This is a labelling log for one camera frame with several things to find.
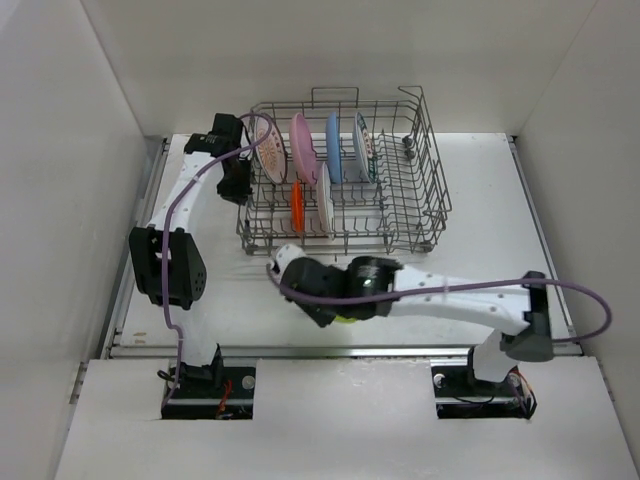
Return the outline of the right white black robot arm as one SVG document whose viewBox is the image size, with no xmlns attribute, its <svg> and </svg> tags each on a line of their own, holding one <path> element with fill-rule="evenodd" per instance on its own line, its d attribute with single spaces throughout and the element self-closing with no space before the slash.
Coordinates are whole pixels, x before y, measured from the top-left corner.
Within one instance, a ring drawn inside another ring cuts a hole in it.
<svg viewBox="0 0 640 480">
<path fill-rule="evenodd" d="M 286 300 L 319 327 L 334 322 L 426 316 L 485 326 L 490 335 L 472 347 L 463 369 L 465 386 L 487 393 L 522 362 L 553 359 L 545 276 L 529 272 L 515 284 L 467 284 L 402 265 L 358 257 L 346 268 L 302 254 L 278 254 L 270 271 Z"/>
</svg>

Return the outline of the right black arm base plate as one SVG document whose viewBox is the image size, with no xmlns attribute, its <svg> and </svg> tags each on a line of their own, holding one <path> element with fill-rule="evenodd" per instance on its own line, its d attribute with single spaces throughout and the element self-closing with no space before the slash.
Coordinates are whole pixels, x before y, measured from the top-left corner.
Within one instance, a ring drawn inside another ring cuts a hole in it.
<svg viewBox="0 0 640 480">
<path fill-rule="evenodd" d="M 514 367 L 501 382 L 475 379 L 463 366 L 437 366 L 432 373 L 439 419 L 530 420 L 538 401 L 530 384 Z"/>
</svg>

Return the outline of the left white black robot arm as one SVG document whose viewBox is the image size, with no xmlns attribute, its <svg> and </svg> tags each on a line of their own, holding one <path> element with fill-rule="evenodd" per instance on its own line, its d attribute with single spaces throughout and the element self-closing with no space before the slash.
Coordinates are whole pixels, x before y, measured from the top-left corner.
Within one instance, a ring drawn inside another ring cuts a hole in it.
<svg viewBox="0 0 640 480">
<path fill-rule="evenodd" d="M 250 162 L 239 151 L 246 138 L 241 118 L 218 113 L 207 133 L 192 134 L 183 148 L 182 165 L 168 197 L 144 227 L 128 237 L 138 290 L 163 309 L 165 324 L 178 337 L 184 353 L 184 328 L 172 311 L 191 309 L 205 290 L 207 270 L 196 245 L 199 209 L 205 197 L 244 205 L 252 193 Z"/>
</svg>

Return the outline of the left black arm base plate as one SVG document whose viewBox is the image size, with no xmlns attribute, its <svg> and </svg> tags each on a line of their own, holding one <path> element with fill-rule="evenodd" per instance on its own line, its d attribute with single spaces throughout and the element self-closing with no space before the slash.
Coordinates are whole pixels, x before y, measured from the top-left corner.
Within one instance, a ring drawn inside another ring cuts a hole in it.
<svg viewBox="0 0 640 480">
<path fill-rule="evenodd" d="M 224 366 L 213 378 L 211 369 L 181 366 L 179 385 L 160 409 L 163 420 L 251 420 L 256 368 Z"/>
</svg>

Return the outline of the small green plate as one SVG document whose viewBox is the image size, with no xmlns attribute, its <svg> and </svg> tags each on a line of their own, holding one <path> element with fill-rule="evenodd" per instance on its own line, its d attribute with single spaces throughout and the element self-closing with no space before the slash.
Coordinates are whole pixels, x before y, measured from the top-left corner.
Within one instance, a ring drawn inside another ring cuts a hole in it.
<svg viewBox="0 0 640 480">
<path fill-rule="evenodd" d="M 354 324 L 357 321 L 358 321 L 357 318 L 344 317 L 340 315 L 335 316 L 333 319 L 334 323 L 341 323 L 341 324 Z"/>
</svg>

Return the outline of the white plate dark line emblem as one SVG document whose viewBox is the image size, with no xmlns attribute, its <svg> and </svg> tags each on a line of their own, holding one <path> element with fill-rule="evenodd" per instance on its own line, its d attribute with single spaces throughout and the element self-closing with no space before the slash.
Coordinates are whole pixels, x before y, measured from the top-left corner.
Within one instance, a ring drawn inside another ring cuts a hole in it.
<svg viewBox="0 0 640 480">
<path fill-rule="evenodd" d="M 334 202 L 331 198 L 331 179 L 326 164 L 322 164 L 319 170 L 316 197 L 322 230 L 330 239 L 334 239 Z"/>
</svg>

